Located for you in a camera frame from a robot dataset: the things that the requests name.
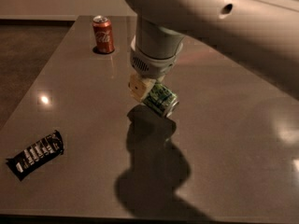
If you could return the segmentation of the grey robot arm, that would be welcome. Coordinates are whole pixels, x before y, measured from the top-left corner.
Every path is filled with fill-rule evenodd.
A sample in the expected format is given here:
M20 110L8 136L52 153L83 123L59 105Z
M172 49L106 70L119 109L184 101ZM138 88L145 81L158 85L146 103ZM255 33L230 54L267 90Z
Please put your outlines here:
M299 0L125 0L137 14L132 58L146 78L170 70L184 35L299 95Z

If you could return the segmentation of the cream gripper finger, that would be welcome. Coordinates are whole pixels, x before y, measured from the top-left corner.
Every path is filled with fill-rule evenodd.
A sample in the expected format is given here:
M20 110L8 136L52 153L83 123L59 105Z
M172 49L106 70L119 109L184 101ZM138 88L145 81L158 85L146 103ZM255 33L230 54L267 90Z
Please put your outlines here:
M154 79L145 78L137 73L134 73L130 75L129 90L132 97L139 103L142 103L153 88L154 84Z

